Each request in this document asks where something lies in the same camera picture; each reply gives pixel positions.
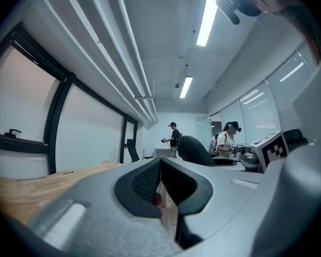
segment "ceiling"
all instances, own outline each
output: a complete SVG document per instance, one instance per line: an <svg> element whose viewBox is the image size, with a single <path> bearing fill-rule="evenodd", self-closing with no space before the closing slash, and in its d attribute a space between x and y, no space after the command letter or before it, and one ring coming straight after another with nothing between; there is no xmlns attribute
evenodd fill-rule
<svg viewBox="0 0 321 257"><path fill-rule="evenodd" d="M237 13L232 24L217 11L205 47L196 45L205 0L124 0L155 102L203 103L203 98L226 70L247 38L256 18ZM193 82L185 99L179 99L185 76Z"/></svg>

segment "wooden surface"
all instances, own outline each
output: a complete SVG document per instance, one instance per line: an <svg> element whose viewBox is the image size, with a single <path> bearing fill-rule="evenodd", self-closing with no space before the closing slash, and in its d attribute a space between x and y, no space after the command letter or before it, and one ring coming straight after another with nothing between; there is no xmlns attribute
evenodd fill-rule
<svg viewBox="0 0 321 257"><path fill-rule="evenodd" d="M96 167L58 172L37 179L21 180L0 177L0 208L4 214L26 224L44 205L65 192L77 181L121 165L123 164L103 162ZM174 237L177 224L177 206L162 182L159 184L157 192L162 195L162 203L159 206L163 214L162 226Z"/></svg>

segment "window handle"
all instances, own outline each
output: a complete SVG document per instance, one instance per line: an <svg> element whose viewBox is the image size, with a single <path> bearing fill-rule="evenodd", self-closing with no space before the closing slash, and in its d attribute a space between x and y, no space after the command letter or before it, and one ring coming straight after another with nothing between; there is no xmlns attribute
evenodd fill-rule
<svg viewBox="0 0 321 257"><path fill-rule="evenodd" d="M16 138L16 135L12 133L13 131L21 133L21 131L18 131L18 130L15 130L15 129L11 128L8 133L5 132L5 136Z"/></svg>

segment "man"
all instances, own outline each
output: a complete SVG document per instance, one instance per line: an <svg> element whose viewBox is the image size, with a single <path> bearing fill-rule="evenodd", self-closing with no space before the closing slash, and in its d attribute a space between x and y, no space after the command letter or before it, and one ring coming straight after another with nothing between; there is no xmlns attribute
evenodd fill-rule
<svg viewBox="0 0 321 257"><path fill-rule="evenodd" d="M163 143L170 142L170 151L171 151L170 157L177 158L176 151L177 151L177 144L180 139L180 132L178 131L175 122L171 122L171 124L169 126L172 129L171 138L170 139L163 139L162 142Z"/></svg>

